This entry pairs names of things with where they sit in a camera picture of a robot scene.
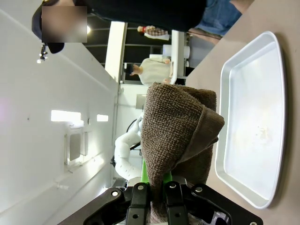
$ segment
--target white shirt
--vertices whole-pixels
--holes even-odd
[[[169,34],[164,34],[164,35],[158,35],[158,36],[152,36],[150,34],[144,33],[145,37],[151,38],[151,39],[160,39],[160,40],[165,40],[168,41],[170,40],[170,35]]]
[[[149,58],[141,63],[142,74],[139,75],[143,85],[151,86],[155,82],[162,83],[169,78],[170,64],[163,63],[163,59]]]

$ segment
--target ceiling light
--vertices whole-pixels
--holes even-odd
[[[97,115],[97,122],[107,122],[108,116],[106,115]]]
[[[60,110],[51,111],[51,121],[53,122],[76,122],[81,121],[80,112],[67,112]]]

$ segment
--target black shirt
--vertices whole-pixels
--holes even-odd
[[[84,0],[93,13],[111,21],[187,32],[197,26],[206,0]]]

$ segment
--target light fixture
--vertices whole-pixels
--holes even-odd
[[[97,115],[97,122],[107,122],[108,116],[107,115]]]
[[[51,121],[53,122],[76,122],[81,121],[80,112],[67,112],[61,110],[51,111]]]
[[[48,57],[46,57],[46,55],[48,54],[48,52],[46,52],[46,47],[46,44],[42,45],[42,50],[39,54],[39,59],[37,60],[38,64],[41,64],[43,61],[46,61],[48,59]]]

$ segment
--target jeans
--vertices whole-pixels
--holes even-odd
[[[240,18],[241,13],[230,0],[206,0],[202,20],[195,28],[218,35],[225,35]]]

